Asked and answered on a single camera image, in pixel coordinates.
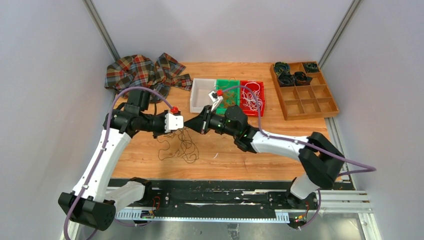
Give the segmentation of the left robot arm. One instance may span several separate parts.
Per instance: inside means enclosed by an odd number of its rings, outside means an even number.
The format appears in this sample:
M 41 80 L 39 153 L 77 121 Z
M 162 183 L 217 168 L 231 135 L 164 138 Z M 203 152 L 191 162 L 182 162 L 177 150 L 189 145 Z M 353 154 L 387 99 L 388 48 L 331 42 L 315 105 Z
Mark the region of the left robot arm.
M 94 232 L 104 231 L 116 213 L 133 203 L 153 209 L 160 206 L 151 181 L 133 177 L 107 193 L 109 180 L 124 149 L 138 132 L 151 132 L 154 137 L 169 134 L 184 128 L 184 118 L 177 106 L 155 90 L 130 87 L 114 101 L 125 93 L 127 101 L 113 106 L 106 115 L 99 143 L 84 174 L 71 192 L 59 196 L 58 204 L 66 213 L 63 235 L 67 240 L 70 222 L 93 228 Z

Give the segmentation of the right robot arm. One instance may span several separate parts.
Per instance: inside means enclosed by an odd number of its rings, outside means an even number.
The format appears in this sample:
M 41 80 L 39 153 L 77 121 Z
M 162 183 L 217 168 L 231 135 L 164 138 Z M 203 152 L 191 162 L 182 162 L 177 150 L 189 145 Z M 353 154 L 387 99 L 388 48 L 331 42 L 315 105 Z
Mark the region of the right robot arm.
M 342 154 L 321 133 L 310 136 L 271 134 L 248 123 L 248 116 L 238 105 L 229 107 L 224 115 L 216 114 L 210 105 L 184 123 L 185 127 L 206 134 L 232 136 L 234 144 L 243 152 L 268 153 L 288 157 L 301 163 L 304 174 L 296 177 L 286 191 L 286 203 L 294 209 L 306 202 L 306 197 L 318 189 L 332 188 L 339 176 Z

